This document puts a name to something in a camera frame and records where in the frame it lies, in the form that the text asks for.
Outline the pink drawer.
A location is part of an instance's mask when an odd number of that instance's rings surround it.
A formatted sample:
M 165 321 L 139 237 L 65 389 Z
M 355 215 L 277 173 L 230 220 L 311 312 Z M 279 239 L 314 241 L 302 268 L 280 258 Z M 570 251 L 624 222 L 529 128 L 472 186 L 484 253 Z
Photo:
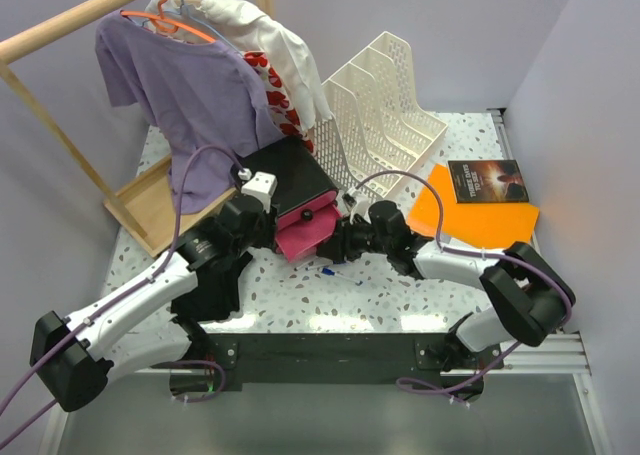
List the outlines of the pink drawer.
M 304 202 L 300 206 L 293 208 L 286 213 L 281 214 L 277 218 L 277 230 L 283 230 L 299 221 L 312 220 L 314 214 L 327 205 L 332 204 L 335 201 L 336 196 L 337 191 L 330 190 L 313 198 L 312 200 Z
M 289 262 L 306 257 L 333 235 L 340 218 L 341 213 L 333 204 L 312 212 L 309 217 L 303 217 L 276 233 L 277 250 Z

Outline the pink top drawer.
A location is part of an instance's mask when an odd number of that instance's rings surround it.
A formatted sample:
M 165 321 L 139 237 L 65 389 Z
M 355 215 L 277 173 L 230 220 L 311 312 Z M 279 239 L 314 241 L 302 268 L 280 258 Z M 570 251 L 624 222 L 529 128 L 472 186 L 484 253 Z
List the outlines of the pink top drawer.
M 314 214 L 327 205 L 332 204 L 335 201 L 336 196 L 337 191 L 330 190 L 313 198 L 312 200 L 304 202 L 300 206 L 293 208 L 286 213 L 281 214 L 277 218 L 277 230 L 283 230 L 299 221 L 312 220 Z

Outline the black drawer cabinet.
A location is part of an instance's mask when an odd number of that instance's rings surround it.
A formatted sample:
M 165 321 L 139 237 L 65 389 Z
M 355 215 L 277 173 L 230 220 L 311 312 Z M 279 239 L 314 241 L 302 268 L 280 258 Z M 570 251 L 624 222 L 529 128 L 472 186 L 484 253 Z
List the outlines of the black drawer cabinet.
M 277 188 L 271 201 L 271 211 L 277 218 L 293 208 L 330 190 L 338 189 L 307 150 L 295 137 L 286 137 L 247 157 L 240 159 L 252 173 L 265 172 L 277 178 Z

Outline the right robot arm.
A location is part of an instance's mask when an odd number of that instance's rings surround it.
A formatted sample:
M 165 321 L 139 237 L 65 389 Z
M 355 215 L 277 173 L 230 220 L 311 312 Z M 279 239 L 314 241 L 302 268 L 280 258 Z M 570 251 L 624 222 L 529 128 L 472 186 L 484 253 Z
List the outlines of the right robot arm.
M 469 367 L 482 352 L 509 340 L 539 346 L 567 322 L 576 302 L 572 290 L 531 245 L 515 242 L 485 252 L 443 245 L 412 231 L 391 201 L 374 203 L 367 216 L 337 221 L 317 253 L 334 262 L 380 254 L 403 276 L 484 291 L 489 308 L 463 316 L 427 348 L 428 358 L 444 371 Z

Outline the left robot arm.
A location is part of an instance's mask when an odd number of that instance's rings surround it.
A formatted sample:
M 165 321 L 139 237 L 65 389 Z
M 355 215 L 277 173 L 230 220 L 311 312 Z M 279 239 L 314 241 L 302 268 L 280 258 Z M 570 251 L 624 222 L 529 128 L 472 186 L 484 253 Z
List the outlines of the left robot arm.
M 220 211 L 180 235 L 150 266 L 119 290 L 61 317 L 50 311 L 35 325 L 30 364 L 66 412 L 93 401 L 124 362 L 126 335 L 159 312 L 176 330 L 173 357 L 200 365 L 207 343 L 197 323 L 225 321 L 240 310 L 239 277 L 251 247 L 273 244 L 278 210 L 250 195 L 235 195 Z

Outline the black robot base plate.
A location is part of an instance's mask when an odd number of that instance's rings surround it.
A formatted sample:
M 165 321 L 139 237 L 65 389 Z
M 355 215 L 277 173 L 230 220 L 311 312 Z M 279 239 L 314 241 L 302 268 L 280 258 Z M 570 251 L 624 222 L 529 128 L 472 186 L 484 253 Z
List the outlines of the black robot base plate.
M 436 387 L 452 370 L 481 370 L 501 349 L 478 354 L 453 351 L 446 333 L 234 334 L 212 333 L 191 348 L 187 360 L 205 359 L 226 374 L 225 391 L 245 384 L 393 384 L 414 377 Z

